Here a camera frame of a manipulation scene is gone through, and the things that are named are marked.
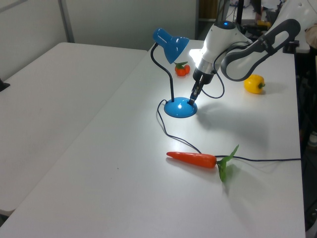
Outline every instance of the carrot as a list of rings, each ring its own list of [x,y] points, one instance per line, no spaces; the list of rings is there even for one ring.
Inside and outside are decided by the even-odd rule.
[[[167,152],[166,154],[174,159],[205,168],[214,168],[217,163],[216,157],[208,154],[184,152]]]

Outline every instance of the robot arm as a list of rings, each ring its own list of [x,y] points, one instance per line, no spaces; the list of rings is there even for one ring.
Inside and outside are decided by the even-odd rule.
[[[195,102],[203,85],[211,82],[215,70],[219,67],[230,80],[243,81],[261,62],[316,21],[317,0],[288,0],[270,30],[251,45],[248,45],[250,41],[244,38],[237,29],[232,29],[233,23],[214,24],[204,42],[201,62],[196,65],[193,74],[196,83],[188,103],[192,105]],[[229,27],[222,27],[221,24],[227,24]],[[215,56],[226,49],[227,54],[214,62]]]

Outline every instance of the desk lamp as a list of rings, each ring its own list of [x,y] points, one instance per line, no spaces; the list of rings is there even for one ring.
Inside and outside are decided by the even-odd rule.
[[[173,78],[170,72],[160,65],[153,57],[155,48],[160,45],[164,49],[167,61],[172,64],[187,46],[189,39],[185,37],[172,37],[164,29],[159,28],[153,33],[155,44],[151,50],[151,59],[163,69],[169,76],[171,99],[165,104],[164,111],[166,114],[175,118],[187,118],[194,115],[197,111],[197,105],[189,105],[189,99],[178,97],[174,98]]]

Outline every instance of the green leaves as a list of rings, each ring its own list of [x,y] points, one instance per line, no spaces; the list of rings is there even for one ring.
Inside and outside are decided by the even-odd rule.
[[[222,182],[225,182],[225,180],[226,180],[227,162],[233,158],[233,156],[237,152],[238,148],[239,148],[239,145],[236,146],[236,148],[232,151],[232,153],[229,156],[226,156],[226,157],[222,158],[222,160],[217,162],[218,169],[219,169],[219,176],[220,176],[220,180]]]
[[[184,65],[187,64],[187,63],[188,63],[188,61],[182,62],[182,63],[175,63],[174,62],[175,67],[178,68],[178,69],[184,68]]]

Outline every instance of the white table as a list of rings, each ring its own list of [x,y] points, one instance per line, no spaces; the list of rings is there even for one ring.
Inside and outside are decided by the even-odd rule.
[[[0,214],[10,215],[146,51],[62,43],[0,93]]]
[[[202,45],[191,41],[177,61],[188,60],[193,72],[189,49]],[[155,58],[173,71],[162,48]],[[299,158],[293,56],[278,52],[255,73],[265,77],[264,95],[225,79],[224,97],[200,95],[190,118],[171,118],[161,108],[168,132],[203,153],[229,154],[240,144],[239,156]],[[193,84],[191,75],[175,77],[175,96],[189,97]],[[205,90],[219,95],[220,88],[215,77]],[[233,160],[221,183],[217,169],[168,159],[167,151],[194,152],[158,124],[156,107],[169,98],[168,77],[148,53],[0,228],[0,237],[305,237],[300,161]]]

